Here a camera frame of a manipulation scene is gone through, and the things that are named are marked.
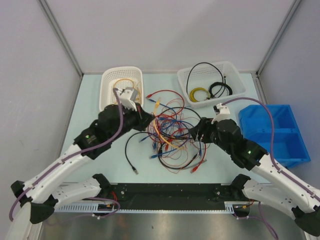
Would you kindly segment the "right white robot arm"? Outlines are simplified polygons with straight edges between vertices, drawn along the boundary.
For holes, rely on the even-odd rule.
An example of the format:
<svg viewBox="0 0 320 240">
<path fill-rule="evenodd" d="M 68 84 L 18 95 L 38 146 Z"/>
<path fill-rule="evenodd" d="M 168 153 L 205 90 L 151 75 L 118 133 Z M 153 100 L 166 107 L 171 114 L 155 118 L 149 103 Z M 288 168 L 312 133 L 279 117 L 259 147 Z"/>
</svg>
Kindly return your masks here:
<svg viewBox="0 0 320 240">
<path fill-rule="evenodd" d="M 304 232 L 319 237 L 320 190 L 274 160 L 262 146 L 244 138 L 235 121 L 203 117 L 188 132 L 195 141 L 217 145 L 238 167 L 252 171 L 275 187 L 259 187 L 256 181 L 245 177 L 244 183 L 230 188 L 235 200 L 247 197 L 263 202 L 288 215 Z"/>
</svg>

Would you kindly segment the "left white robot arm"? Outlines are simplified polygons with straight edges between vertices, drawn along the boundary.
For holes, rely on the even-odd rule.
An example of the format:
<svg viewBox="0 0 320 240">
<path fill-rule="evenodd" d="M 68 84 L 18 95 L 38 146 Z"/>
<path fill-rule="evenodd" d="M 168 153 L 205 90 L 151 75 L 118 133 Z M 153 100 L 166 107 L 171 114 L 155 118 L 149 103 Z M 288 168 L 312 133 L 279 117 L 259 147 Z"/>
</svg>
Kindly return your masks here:
<svg viewBox="0 0 320 240">
<path fill-rule="evenodd" d="M 90 126 L 78 135 L 67 151 L 41 173 L 28 181 L 16 180 L 10 188 L 15 204 L 30 203 L 29 221 L 38 224 L 48 219 L 56 209 L 77 200 L 105 200 L 111 188 L 103 174 L 97 173 L 84 183 L 60 188 L 65 178 L 80 167 L 91 163 L 109 150 L 112 143 L 131 130 L 144 131 L 154 120 L 140 104 L 134 107 L 108 105 Z"/>
</svg>

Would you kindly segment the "left white perforated basket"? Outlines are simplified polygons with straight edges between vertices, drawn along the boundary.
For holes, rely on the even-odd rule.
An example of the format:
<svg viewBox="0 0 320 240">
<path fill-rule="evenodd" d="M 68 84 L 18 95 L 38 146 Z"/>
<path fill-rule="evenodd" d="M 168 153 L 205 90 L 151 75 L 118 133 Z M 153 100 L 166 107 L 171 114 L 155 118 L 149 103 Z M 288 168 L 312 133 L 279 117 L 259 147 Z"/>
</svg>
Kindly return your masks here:
<svg viewBox="0 0 320 240">
<path fill-rule="evenodd" d="M 144 105 L 143 73 L 135 66 L 121 66 L 106 70 L 101 77 L 99 93 L 99 110 L 103 111 L 107 105 L 116 104 L 113 88 L 123 90 L 127 87 L 138 91 L 136 102 Z"/>
</svg>

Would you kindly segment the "white perforated basket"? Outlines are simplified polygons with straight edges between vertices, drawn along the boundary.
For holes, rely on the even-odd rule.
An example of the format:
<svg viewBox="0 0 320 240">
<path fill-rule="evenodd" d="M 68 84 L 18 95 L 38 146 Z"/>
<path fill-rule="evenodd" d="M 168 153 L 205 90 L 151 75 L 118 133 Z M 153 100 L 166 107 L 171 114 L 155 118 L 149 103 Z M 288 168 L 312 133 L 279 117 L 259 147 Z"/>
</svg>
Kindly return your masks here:
<svg viewBox="0 0 320 240">
<path fill-rule="evenodd" d="M 247 86 L 229 61 L 200 62 L 180 69 L 177 79 L 187 104 L 194 109 L 243 97 Z"/>
<path fill-rule="evenodd" d="M 127 87 L 138 91 L 136 102 L 144 105 L 143 73 L 135 66 L 121 66 L 106 70 L 101 77 L 99 93 L 99 110 L 103 111 L 107 105 L 116 104 L 113 88 L 123 90 Z"/>
</svg>

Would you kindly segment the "right white perforated basket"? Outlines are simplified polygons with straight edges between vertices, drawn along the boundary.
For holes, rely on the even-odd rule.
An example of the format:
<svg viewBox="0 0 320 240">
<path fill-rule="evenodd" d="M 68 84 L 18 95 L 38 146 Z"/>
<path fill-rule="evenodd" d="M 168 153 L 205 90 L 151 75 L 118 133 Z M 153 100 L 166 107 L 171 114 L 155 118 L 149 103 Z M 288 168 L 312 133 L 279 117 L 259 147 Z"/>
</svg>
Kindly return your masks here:
<svg viewBox="0 0 320 240">
<path fill-rule="evenodd" d="M 187 104 L 194 109 L 243 97 L 247 86 L 229 61 L 200 62 L 180 69 L 177 79 Z"/>
</svg>

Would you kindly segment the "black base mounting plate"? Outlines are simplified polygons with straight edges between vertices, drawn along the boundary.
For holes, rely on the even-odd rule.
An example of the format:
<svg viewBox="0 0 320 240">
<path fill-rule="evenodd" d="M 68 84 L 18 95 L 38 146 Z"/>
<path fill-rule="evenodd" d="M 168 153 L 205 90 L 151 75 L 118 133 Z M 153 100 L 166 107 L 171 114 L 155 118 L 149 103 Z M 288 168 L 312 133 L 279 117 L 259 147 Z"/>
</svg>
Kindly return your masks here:
<svg viewBox="0 0 320 240">
<path fill-rule="evenodd" d="M 118 183 L 104 187 L 97 196 L 132 211 L 222 210 L 225 202 L 249 202 L 235 186 L 220 183 Z"/>
</svg>

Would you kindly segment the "blue plastic divided bin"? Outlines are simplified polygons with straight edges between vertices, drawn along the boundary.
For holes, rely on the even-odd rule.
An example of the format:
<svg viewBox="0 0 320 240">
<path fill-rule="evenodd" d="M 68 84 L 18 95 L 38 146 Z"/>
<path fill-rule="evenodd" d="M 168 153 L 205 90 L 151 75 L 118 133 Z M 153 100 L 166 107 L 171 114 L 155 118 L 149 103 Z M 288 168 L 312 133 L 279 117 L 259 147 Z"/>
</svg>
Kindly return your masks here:
<svg viewBox="0 0 320 240">
<path fill-rule="evenodd" d="M 274 122 L 274 139 L 271 139 L 270 117 L 261 105 L 249 105 L 239 112 L 238 120 L 242 135 L 261 145 L 268 152 L 273 142 L 274 158 L 286 168 L 310 162 L 309 153 L 291 107 L 284 104 L 268 104 L 266 107 Z"/>
</svg>

